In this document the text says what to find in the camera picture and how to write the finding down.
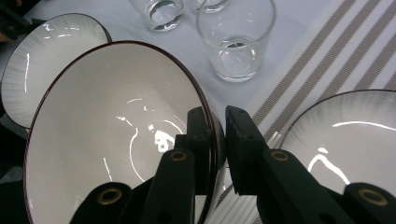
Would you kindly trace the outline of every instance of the striped placemat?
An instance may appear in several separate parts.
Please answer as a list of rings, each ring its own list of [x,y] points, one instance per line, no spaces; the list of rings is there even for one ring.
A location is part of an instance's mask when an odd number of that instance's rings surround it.
[[[335,94],[396,91],[395,51],[396,1],[332,1],[263,83],[247,111],[268,141],[284,134],[310,106]],[[262,223],[254,197],[239,197],[233,190],[223,197],[208,223]]]

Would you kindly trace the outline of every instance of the table surface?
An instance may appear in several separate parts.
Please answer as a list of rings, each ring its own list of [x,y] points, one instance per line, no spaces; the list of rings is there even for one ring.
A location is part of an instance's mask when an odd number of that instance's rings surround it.
[[[158,33],[150,31],[142,22],[137,11],[127,0],[117,2],[105,0],[42,0],[25,18],[49,20],[66,13],[82,13],[101,22],[113,41],[138,40],[158,46],[176,56],[194,75],[224,121],[224,108],[234,105],[246,108],[249,99],[254,96],[262,83],[266,83],[271,74],[284,60],[298,40],[306,33],[327,1],[320,0],[312,4],[308,0],[276,1],[276,26],[271,35],[261,72],[250,81],[230,83],[215,75],[207,58],[202,39],[198,35],[195,18],[196,11],[185,1],[185,16],[180,25],[172,31]],[[18,46],[13,42],[3,46],[0,51],[0,76],[12,51]]]
[[[276,25],[262,70],[243,83],[215,75],[196,30],[196,12],[184,3],[181,24],[165,33],[150,31],[127,0],[42,0],[25,17],[82,13],[101,22],[113,41],[138,40],[170,52],[194,75],[223,126],[225,107],[238,106],[267,140],[327,97],[396,91],[396,1],[276,0]],[[0,79],[20,41],[0,47]]]

